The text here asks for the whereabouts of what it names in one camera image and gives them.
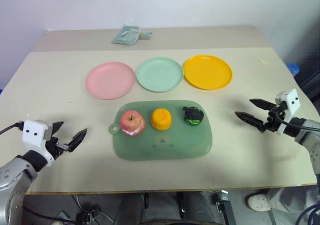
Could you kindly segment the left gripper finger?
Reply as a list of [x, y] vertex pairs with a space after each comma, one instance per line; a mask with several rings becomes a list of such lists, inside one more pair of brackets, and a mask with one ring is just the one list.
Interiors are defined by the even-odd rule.
[[52, 123], [52, 132], [51, 132], [51, 136], [53, 136], [64, 124], [63, 121], [56, 121], [54, 123]]
[[68, 146], [68, 152], [69, 153], [72, 153], [81, 143], [82, 141], [84, 140], [86, 134], [87, 134], [87, 128], [79, 131], [76, 135], [73, 136], [71, 142], [69, 142], [67, 144]]

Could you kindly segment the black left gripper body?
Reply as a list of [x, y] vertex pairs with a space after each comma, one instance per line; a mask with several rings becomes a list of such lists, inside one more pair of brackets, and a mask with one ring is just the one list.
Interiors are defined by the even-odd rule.
[[64, 152], [70, 152], [70, 147], [65, 143], [59, 142], [58, 138], [54, 136], [45, 143], [45, 148], [54, 160], [57, 160]]

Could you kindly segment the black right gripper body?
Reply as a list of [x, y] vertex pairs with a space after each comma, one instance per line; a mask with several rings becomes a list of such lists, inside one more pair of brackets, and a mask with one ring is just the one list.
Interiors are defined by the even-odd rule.
[[282, 124], [281, 120], [284, 118], [285, 110], [287, 109], [285, 104], [267, 104], [263, 105], [262, 109], [268, 111], [267, 122], [262, 123], [259, 126], [258, 130], [264, 133], [266, 130], [271, 132], [276, 132], [280, 125]]

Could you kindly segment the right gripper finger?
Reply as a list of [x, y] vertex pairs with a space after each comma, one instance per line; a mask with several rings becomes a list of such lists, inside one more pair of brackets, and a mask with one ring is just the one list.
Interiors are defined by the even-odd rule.
[[272, 102], [259, 99], [259, 98], [253, 98], [249, 100], [252, 104], [254, 104], [256, 107], [265, 110], [265, 111], [271, 111], [276, 105]]
[[246, 112], [241, 112], [241, 111], [235, 111], [235, 115], [242, 120], [243, 122], [259, 129], [264, 125], [264, 122], [253, 115], [246, 113]]

